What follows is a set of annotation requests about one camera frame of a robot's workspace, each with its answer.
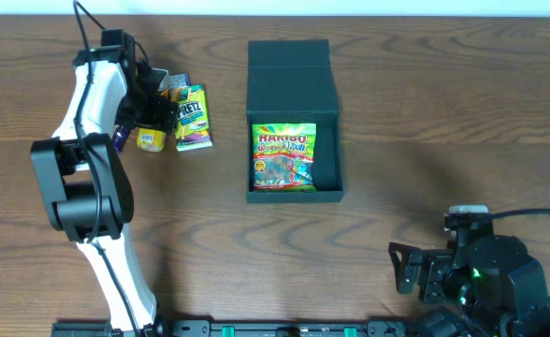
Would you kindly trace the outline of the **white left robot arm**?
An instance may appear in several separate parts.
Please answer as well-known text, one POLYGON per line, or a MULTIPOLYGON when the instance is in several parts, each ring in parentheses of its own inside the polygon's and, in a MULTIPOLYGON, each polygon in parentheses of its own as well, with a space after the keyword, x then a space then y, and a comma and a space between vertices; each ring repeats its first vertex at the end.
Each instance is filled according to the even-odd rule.
POLYGON ((133 246, 133 188, 119 157, 124 130, 169 132, 174 112, 168 73, 154 68, 131 37, 85 48, 73 61, 76 88, 61 125, 31 147, 51 226, 91 264, 109 305, 109 321, 56 322, 54 336, 169 336, 133 246))

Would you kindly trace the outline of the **yellow plastic bottle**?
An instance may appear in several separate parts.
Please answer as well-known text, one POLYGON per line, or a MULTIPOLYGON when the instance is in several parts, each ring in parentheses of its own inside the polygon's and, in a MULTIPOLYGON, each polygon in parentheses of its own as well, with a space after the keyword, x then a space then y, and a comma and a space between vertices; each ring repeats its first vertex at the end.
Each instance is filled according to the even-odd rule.
POLYGON ((137 147, 141 150, 158 153, 165 146, 166 133, 159 130, 140 128, 137 133, 137 147))

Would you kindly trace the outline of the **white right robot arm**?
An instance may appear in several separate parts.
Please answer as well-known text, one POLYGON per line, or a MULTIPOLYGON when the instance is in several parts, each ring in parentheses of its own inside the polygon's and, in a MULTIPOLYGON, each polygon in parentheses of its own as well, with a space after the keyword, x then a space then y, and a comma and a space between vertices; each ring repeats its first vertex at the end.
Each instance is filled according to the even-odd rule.
POLYGON ((440 250, 391 242, 388 253, 398 293, 418 286, 424 304, 454 305, 460 312, 421 321, 417 334, 550 336, 543 266, 515 236, 489 235, 440 250))

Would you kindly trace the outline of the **dark blue candy bar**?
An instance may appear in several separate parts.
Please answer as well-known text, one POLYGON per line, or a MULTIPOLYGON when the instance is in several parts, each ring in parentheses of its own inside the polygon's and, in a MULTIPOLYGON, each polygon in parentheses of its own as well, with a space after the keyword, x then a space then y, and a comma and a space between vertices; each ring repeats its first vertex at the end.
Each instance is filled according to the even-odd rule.
POLYGON ((131 128, 124 125, 116 125, 113 129, 112 144, 118 154, 123 151, 123 147, 129 138, 131 128))

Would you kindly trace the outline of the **dark green lidded box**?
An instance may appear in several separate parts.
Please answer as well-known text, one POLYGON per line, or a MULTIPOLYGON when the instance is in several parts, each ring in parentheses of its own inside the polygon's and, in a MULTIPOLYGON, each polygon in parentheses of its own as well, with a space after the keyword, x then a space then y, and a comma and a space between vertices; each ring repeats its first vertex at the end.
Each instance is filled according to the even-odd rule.
POLYGON ((340 202, 345 195, 340 102, 326 39, 248 42, 246 200, 258 203, 340 202), (314 192, 253 189, 253 125, 315 124, 314 192))

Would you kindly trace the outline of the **dark blue barcode box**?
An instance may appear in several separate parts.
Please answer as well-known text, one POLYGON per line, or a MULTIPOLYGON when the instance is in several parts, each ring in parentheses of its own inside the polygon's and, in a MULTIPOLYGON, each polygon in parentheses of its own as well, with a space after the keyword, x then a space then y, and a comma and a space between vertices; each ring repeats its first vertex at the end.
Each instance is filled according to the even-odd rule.
POLYGON ((178 88, 184 88, 191 85, 189 74, 188 73, 181 73, 176 75, 170 75, 169 76, 169 88, 170 89, 178 89, 178 88))

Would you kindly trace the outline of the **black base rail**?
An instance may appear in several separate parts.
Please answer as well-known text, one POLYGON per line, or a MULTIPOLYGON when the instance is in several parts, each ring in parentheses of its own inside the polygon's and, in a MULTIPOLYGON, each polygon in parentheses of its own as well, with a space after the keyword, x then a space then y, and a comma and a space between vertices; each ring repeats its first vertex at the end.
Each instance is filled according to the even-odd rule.
POLYGON ((137 331, 125 330, 109 322, 59 321, 51 326, 51 337, 426 337, 431 333, 410 320, 376 318, 368 321, 213 321, 209 319, 169 319, 155 321, 137 331))

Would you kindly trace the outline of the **green Pretz snack box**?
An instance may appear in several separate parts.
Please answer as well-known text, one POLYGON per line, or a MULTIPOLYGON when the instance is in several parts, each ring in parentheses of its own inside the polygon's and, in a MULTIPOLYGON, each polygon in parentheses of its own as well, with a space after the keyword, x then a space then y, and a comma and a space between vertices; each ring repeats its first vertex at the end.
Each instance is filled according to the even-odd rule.
POLYGON ((171 90, 171 101, 177 105, 175 139, 179 152, 211 147, 209 110, 202 84, 171 90))

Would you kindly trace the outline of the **Haribo gummy candy bag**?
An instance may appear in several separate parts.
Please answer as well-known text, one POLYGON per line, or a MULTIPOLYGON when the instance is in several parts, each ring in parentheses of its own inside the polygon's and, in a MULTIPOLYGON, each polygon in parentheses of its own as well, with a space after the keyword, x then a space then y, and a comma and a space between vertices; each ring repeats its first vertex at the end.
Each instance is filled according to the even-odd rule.
POLYGON ((316 134, 316 124, 252 125, 253 191, 315 191, 316 134))

